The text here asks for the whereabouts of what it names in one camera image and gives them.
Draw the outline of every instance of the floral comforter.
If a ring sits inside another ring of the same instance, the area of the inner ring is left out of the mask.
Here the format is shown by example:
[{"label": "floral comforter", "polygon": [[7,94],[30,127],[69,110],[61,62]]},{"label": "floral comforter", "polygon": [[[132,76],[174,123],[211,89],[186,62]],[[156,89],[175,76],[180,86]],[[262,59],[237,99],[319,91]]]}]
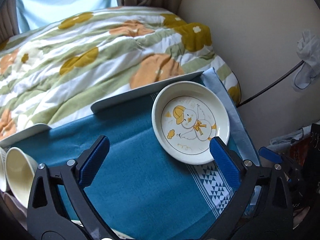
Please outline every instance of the floral comforter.
[{"label": "floral comforter", "polygon": [[0,140],[92,114],[90,106],[173,76],[214,67],[235,103],[235,75],[210,30],[160,8],[85,12],[0,44]]}]

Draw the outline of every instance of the hanging cloth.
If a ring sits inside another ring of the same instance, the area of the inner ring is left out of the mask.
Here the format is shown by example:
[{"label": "hanging cloth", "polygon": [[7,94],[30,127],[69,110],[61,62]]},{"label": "hanging cloth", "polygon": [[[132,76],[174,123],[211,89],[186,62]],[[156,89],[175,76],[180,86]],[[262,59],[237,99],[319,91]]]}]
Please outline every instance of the hanging cloth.
[{"label": "hanging cloth", "polygon": [[320,77],[320,39],[310,30],[302,32],[297,54],[304,61],[293,77],[293,89],[302,91]]}]

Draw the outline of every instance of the cartoon duck illustration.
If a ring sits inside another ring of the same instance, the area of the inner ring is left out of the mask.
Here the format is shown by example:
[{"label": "cartoon duck illustration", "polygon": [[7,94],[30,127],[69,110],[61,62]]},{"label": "cartoon duck illustration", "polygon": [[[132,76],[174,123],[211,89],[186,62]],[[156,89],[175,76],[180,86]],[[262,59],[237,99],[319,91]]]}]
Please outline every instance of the cartoon duck illustration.
[{"label": "cartoon duck illustration", "polygon": [[212,125],[205,119],[204,112],[198,105],[198,113],[184,106],[176,106],[173,109],[173,116],[177,124],[181,124],[183,128],[189,130],[181,134],[181,138],[193,140],[198,138],[200,141],[211,140],[215,136],[216,124]]}]

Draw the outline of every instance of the ceramic bowl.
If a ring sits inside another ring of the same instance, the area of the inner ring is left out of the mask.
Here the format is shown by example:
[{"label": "ceramic bowl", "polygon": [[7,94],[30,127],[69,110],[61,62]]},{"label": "ceramic bowl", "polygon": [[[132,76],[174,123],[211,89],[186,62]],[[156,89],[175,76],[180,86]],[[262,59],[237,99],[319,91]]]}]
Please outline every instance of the ceramic bowl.
[{"label": "ceramic bowl", "polygon": [[37,162],[21,149],[13,147],[7,152],[5,172],[9,187],[25,208],[28,208],[29,195],[37,167]]},{"label": "ceramic bowl", "polygon": [[6,158],[7,153],[5,152],[4,149],[0,148],[0,190],[2,192],[9,191],[9,185],[7,182],[7,176],[5,175],[5,158]]},{"label": "ceramic bowl", "polygon": [[219,136],[227,144],[229,117],[219,98],[195,82],[168,85],[152,107],[152,126],[161,146],[173,158],[200,165],[213,159],[210,140]]}]

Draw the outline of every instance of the white wall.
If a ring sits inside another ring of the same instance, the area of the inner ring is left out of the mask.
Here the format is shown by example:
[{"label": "white wall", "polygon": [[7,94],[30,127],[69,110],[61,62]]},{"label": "white wall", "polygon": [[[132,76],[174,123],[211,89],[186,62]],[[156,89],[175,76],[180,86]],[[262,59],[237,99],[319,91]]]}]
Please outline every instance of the white wall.
[{"label": "white wall", "polygon": [[[320,36],[314,0],[182,0],[178,14],[210,27],[215,51],[239,79],[242,100],[300,61],[302,30]],[[291,81],[292,76],[239,108],[256,148],[320,119],[320,81],[304,93],[294,92]]]}]

